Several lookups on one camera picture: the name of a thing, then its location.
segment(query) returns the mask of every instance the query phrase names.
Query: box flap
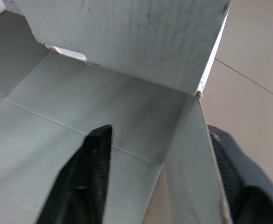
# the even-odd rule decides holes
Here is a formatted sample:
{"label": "box flap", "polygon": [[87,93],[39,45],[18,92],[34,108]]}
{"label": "box flap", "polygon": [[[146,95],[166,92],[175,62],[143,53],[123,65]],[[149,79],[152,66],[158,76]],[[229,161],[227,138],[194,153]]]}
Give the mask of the box flap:
{"label": "box flap", "polygon": [[230,0],[14,0],[40,43],[194,94]]}
{"label": "box flap", "polygon": [[232,223],[209,134],[196,97],[186,102],[165,172],[173,223]]}

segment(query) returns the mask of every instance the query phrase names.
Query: tile grout line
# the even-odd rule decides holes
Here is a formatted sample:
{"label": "tile grout line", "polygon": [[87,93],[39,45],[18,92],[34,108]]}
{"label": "tile grout line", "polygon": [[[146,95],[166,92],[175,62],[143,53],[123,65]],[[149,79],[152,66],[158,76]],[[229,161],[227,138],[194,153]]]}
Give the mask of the tile grout line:
{"label": "tile grout line", "polygon": [[[32,114],[34,114],[34,115],[36,115],[36,116],[38,116],[38,117],[40,117],[40,118],[43,118],[43,119],[45,119],[45,120],[48,120],[48,121],[50,121],[50,122],[52,122],[52,123],[54,123],[54,124],[57,124],[57,125],[62,126],[62,127],[64,127],[64,128],[67,128],[67,129],[69,129],[69,130],[71,130],[71,131],[74,131],[74,132],[76,132],[76,133],[82,134],[83,136],[87,136],[87,134],[84,134],[84,133],[81,133],[81,132],[79,132],[79,131],[73,130],[73,129],[71,129],[71,128],[69,128],[69,127],[66,127],[66,126],[64,126],[64,125],[62,125],[62,124],[59,124],[59,123],[57,123],[57,122],[55,122],[55,121],[53,121],[53,120],[50,120],[50,119],[48,119],[48,118],[42,117],[42,116],[39,115],[39,114],[36,114],[36,113],[34,113],[34,112],[32,112],[32,111],[29,111],[28,109],[25,109],[25,108],[23,108],[23,107],[21,107],[21,106],[18,106],[18,105],[16,105],[16,104],[13,104],[12,102],[7,101],[5,98],[4,98],[4,101],[7,102],[8,104],[11,104],[11,105],[13,105],[13,106],[16,106],[16,107],[22,109],[22,110],[25,110],[25,111],[27,111],[27,112],[29,112],[29,113],[32,113]],[[143,158],[138,157],[138,156],[136,156],[136,155],[133,155],[133,154],[131,154],[131,153],[129,153],[129,152],[126,152],[126,151],[124,151],[124,150],[122,150],[122,149],[119,149],[119,148],[117,148],[117,147],[115,147],[115,146],[113,146],[113,145],[112,145],[112,147],[115,148],[115,149],[117,149],[117,150],[119,150],[119,151],[121,151],[121,152],[123,152],[123,153],[126,153],[126,154],[128,154],[128,155],[130,155],[130,156],[133,156],[133,157],[135,157],[135,158],[137,158],[137,159],[139,159],[139,160],[143,160],[143,161],[145,161],[145,162],[148,162],[148,163],[150,163],[150,164],[152,164],[152,165],[159,166],[159,167],[162,166],[162,164],[158,164],[158,163],[155,163],[155,162],[152,162],[152,161],[143,159]]]}
{"label": "tile grout line", "polygon": [[36,61],[35,64],[33,64],[33,66],[24,74],[24,76],[13,86],[13,88],[9,91],[9,93],[5,96],[8,97],[8,95],[18,86],[18,84],[36,67],[37,64],[39,64],[39,62],[47,55],[47,53],[49,52],[49,50],[47,49],[47,51]]}
{"label": "tile grout line", "polygon": [[218,60],[217,58],[215,58],[215,60],[217,60],[219,63],[225,65],[226,67],[230,68],[231,70],[235,71],[237,74],[241,75],[242,77],[246,78],[247,80],[251,81],[252,83],[256,84],[257,86],[259,86],[260,88],[264,89],[265,91],[269,92],[270,94],[273,95],[273,92],[269,91],[268,89],[266,89],[265,87],[261,86],[260,84],[256,83],[255,81],[253,81],[252,79],[248,78],[247,76],[245,76],[244,74],[240,73],[239,71],[236,71],[234,68],[226,65],[224,62],[221,62],[220,60]]}

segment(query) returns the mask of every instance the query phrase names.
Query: white cardboard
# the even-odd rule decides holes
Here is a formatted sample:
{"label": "white cardboard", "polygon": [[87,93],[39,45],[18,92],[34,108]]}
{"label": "white cardboard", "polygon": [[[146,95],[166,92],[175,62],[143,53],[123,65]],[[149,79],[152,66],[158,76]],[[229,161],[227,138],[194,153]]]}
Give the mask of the white cardboard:
{"label": "white cardboard", "polygon": [[38,42],[194,94],[229,0],[14,0]]}

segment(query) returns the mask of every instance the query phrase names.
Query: black plastic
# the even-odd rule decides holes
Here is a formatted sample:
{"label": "black plastic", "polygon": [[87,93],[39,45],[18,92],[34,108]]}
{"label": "black plastic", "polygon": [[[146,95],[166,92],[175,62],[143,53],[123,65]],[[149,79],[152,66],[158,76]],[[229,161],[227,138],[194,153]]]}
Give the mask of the black plastic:
{"label": "black plastic", "polygon": [[59,172],[37,224],[101,224],[112,126],[97,128]]}
{"label": "black plastic", "polygon": [[208,126],[234,224],[273,224],[273,184],[231,136]]}

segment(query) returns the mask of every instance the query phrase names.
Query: beige floor tile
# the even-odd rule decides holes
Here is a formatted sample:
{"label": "beige floor tile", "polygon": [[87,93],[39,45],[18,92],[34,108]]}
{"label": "beige floor tile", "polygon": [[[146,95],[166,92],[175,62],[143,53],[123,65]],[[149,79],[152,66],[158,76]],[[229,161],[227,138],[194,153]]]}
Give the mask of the beige floor tile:
{"label": "beige floor tile", "polygon": [[273,181],[273,94],[215,60],[202,105],[207,123],[229,132]]}
{"label": "beige floor tile", "polygon": [[216,58],[273,92],[273,0],[234,0]]}
{"label": "beige floor tile", "polygon": [[160,170],[142,224],[173,224],[164,167]]}

